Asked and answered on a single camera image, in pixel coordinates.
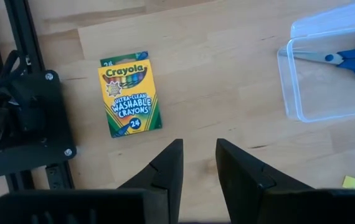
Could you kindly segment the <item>clear plastic lidded container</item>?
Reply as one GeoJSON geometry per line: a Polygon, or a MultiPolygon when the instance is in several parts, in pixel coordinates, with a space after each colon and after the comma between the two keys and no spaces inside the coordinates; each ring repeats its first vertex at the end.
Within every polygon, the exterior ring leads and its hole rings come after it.
{"type": "Polygon", "coordinates": [[[295,21],[290,37],[277,52],[286,115],[305,123],[355,115],[351,70],[293,57],[355,49],[355,3],[295,21]]]}

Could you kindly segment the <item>blue-handled scissors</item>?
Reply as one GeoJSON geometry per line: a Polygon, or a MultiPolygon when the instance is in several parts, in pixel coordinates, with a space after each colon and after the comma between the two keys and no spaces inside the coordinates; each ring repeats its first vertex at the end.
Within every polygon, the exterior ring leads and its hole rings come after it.
{"type": "Polygon", "coordinates": [[[338,68],[351,70],[355,74],[355,49],[340,51],[336,53],[294,50],[293,57],[312,62],[335,65],[338,68]]]}

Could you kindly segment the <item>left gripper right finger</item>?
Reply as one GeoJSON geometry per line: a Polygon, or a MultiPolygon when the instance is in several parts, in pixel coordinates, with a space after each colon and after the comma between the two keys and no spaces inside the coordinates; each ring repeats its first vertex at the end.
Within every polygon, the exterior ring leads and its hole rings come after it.
{"type": "Polygon", "coordinates": [[[232,224],[256,224],[262,199],[270,189],[311,189],[309,185],[257,159],[226,139],[217,140],[215,158],[232,224]]]}

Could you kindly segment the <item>black aluminium table frame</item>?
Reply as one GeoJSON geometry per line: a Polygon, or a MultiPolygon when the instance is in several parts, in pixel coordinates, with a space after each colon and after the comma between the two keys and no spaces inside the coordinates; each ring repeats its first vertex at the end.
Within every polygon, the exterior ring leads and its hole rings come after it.
{"type": "Polygon", "coordinates": [[[11,192],[34,188],[45,167],[51,189],[72,189],[77,153],[58,74],[46,69],[28,0],[4,0],[16,48],[0,54],[0,177],[11,192]]]}

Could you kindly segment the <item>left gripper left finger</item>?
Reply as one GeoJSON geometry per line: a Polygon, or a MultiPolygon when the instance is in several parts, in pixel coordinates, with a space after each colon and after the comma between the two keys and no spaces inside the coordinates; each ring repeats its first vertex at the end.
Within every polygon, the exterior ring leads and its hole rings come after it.
{"type": "Polygon", "coordinates": [[[168,224],[178,224],[183,183],[183,140],[175,139],[143,170],[123,183],[121,189],[148,189],[166,192],[168,224]]]}

